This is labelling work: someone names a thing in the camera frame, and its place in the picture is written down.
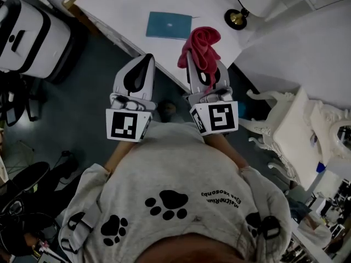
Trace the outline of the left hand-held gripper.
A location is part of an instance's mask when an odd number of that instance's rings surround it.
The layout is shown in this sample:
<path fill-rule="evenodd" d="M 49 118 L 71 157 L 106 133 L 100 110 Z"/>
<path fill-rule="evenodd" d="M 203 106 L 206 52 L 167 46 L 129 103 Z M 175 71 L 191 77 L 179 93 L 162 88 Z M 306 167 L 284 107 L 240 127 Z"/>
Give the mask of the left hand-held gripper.
<path fill-rule="evenodd" d="M 153 119 L 156 103 L 151 100 L 154 86 L 155 58 L 148 53 L 122 67 L 110 94 L 106 109 L 106 136 L 110 140 L 140 142 Z"/>

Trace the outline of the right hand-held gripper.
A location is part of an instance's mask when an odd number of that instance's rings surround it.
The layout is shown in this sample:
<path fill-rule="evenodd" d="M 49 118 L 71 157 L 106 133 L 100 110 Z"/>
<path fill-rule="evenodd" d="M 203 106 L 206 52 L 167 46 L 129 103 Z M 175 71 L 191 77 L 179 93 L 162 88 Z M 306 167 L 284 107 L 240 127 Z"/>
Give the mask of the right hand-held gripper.
<path fill-rule="evenodd" d="M 228 69 L 216 61 L 214 90 L 205 94 L 205 85 L 200 81 L 201 72 L 196 66 L 191 51 L 187 51 L 187 76 L 191 95 L 188 102 L 190 114 L 201 135 L 224 134 L 238 130 L 238 102 L 233 100 Z"/>

